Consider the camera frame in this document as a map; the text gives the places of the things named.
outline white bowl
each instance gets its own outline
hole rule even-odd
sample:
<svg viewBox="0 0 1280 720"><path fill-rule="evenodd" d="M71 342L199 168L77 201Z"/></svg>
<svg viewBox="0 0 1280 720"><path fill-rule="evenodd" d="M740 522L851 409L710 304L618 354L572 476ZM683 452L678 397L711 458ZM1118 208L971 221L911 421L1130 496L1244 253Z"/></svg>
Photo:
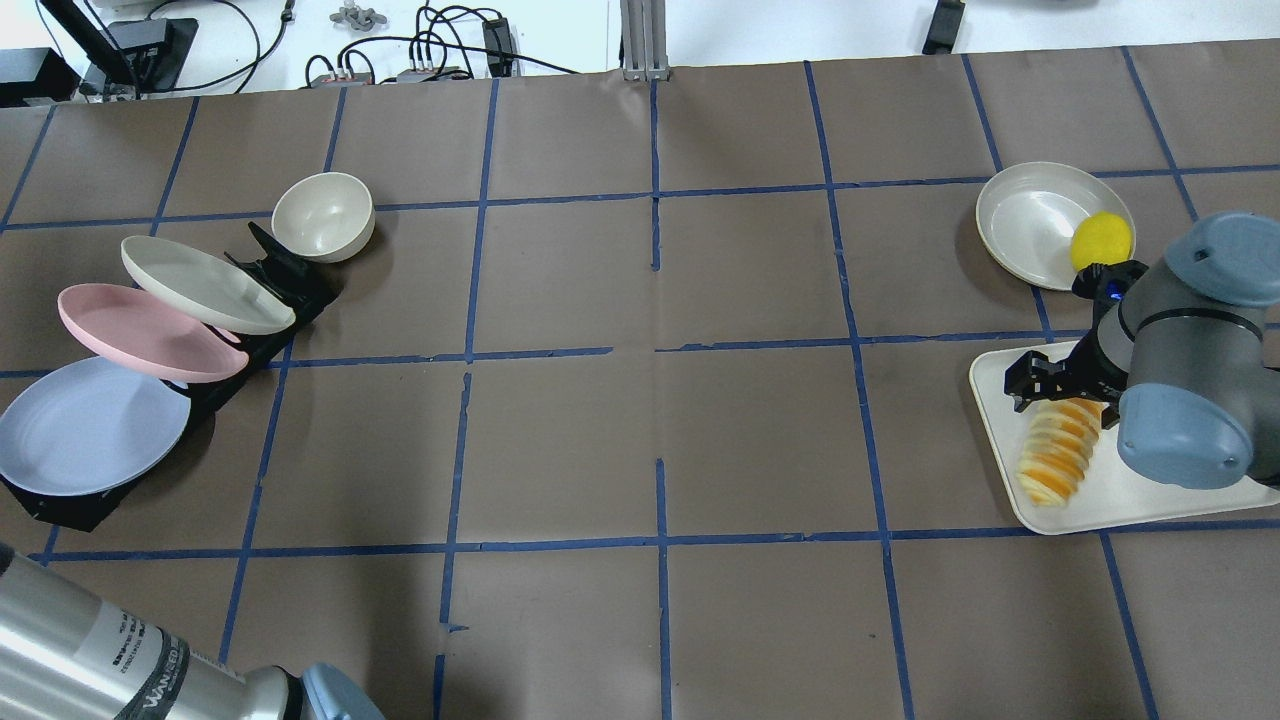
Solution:
<svg viewBox="0 0 1280 720"><path fill-rule="evenodd" d="M1023 163L983 186L978 233L1010 273L1047 290L1071 290L1071 236L1085 218L1103 210L1129 223L1137 247L1133 215L1105 182L1070 165Z"/></svg>
<svg viewBox="0 0 1280 720"><path fill-rule="evenodd" d="M307 260L346 260L374 234L374 197L365 183L347 173L303 178L275 204L271 234Z"/></svg>

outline white background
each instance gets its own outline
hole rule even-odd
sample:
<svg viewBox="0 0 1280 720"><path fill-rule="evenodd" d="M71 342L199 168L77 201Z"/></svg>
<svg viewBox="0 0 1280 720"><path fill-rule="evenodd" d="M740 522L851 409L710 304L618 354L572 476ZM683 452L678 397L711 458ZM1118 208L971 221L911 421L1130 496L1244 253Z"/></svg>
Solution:
<svg viewBox="0 0 1280 720"><path fill-rule="evenodd" d="M308 56L324 54L332 59L352 40L412 35L413 12L420 3L364 1L385 14L388 24L371 33L356 32L329 20L340 0L297 0L297 20L285 32L280 49L260 67L248 90L300 87ZM279 28L283 0L236 3L257 24L265 47ZM35 0L0 0L0 4L6 6L0 23L0 47L50 45ZM617 0L489 0L486 4L509 18L520 53L581 72L617 67L621 32ZM147 1L100 12L110 23L141 18L154 5L155 1ZM923 46L933 6L934 0L668 0L668 55L673 67L914 55ZM200 20L183 85L212 79L253 58L252 36L229 8L209 0L186 0L165 8L157 17ZM83 70L87 67L83 53L51 18L49 22L72 67ZM484 45L479 20L460 22L457 27L465 44ZM1280 37L1280 0L969 0L956 51L1261 37ZM371 42L361 50L372 58L379 79L407 67L404 44ZM472 61L481 74L483 59L474 56ZM358 59L353 63L361 65ZM550 70L522 63L520 72ZM238 79L206 92L230 92L236 85Z"/></svg>

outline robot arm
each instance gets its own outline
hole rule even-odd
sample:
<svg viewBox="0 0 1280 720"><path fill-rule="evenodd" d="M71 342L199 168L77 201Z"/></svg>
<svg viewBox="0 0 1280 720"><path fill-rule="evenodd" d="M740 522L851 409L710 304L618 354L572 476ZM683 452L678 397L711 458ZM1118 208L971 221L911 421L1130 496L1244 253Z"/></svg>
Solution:
<svg viewBox="0 0 1280 720"><path fill-rule="evenodd" d="M1093 329L1061 363L1028 352L1005 392L1106 402L1120 457L1187 488L1242 475L1280 487L1280 373L1262 366L1267 307L1280 302L1280 223L1247 213L1198 222L1165 258L1094 265L1076 295L1096 302Z"/></svg>

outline lemon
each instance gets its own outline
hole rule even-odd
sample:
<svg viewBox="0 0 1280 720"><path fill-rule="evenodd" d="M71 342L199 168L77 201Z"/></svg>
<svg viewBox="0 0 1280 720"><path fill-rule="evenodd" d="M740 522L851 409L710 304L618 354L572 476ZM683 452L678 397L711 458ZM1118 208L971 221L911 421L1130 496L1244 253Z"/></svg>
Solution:
<svg viewBox="0 0 1280 720"><path fill-rule="evenodd" d="M1115 213L1097 213L1084 219L1071 237L1071 266L1080 272L1093 263L1114 265L1133 254L1133 229Z"/></svg>

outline metal bracket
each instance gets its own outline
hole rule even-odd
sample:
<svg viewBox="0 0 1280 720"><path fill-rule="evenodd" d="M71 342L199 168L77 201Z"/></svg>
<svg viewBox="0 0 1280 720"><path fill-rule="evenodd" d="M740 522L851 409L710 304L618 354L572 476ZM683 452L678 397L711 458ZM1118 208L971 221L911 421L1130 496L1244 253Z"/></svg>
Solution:
<svg viewBox="0 0 1280 720"><path fill-rule="evenodd" d="M622 77L667 79L667 1L620 0L622 5Z"/></svg>

